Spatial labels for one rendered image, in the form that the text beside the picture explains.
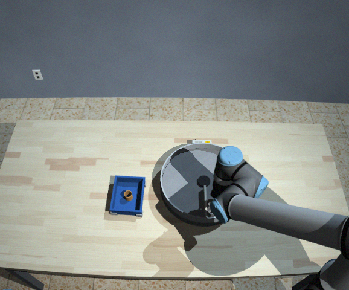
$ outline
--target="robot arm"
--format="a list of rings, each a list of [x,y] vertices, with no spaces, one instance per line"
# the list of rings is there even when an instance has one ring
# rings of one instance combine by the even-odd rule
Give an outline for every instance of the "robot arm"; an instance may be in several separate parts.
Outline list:
[[[210,203],[219,221],[242,221],[341,251],[336,261],[325,264],[311,284],[300,289],[320,285],[325,290],[349,290],[349,216],[258,199],[268,181],[233,146],[220,151],[214,180],[228,186]]]

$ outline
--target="blue box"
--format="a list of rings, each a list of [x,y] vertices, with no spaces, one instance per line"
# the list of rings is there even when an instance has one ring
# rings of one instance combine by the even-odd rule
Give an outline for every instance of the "blue box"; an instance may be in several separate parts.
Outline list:
[[[110,213],[142,216],[144,188],[145,177],[116,175],[109,209]],[[133,194],[131,201],[127,201],[124,197],[126,190],[130,190]]]

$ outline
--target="tiled floor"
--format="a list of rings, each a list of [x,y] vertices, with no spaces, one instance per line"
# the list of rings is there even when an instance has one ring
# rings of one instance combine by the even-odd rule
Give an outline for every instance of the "tiled floor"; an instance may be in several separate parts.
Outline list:
[[[0,165],[18,120],[184,120],[323,124],[349,208],[349,104],[203,98],[0,100]],[[292,289],[303,276],[213,281],[98,279],[33,274],[44,289]],[[30,289],[0,269],[0,290]]]

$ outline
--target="blue-gray wall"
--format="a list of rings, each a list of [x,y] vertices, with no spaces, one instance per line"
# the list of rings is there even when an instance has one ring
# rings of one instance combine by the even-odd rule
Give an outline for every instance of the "blue-gray wall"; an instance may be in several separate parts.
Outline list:
[[[47,97],[349,103],[349,1],[0,0],[0,98]]]

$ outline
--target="table top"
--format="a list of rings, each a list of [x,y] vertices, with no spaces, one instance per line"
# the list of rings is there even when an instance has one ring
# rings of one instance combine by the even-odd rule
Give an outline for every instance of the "table top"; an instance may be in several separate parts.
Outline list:
[[[340,251],[239,221],[188,225],[159,174],[191,139],[236,146],[269,180],[261,196],[349,215],[321,124],[18,121],[0,169],[0,267],[116,277],[318,272]],[[115,175],[146,179],[143,217],[111,215]]]

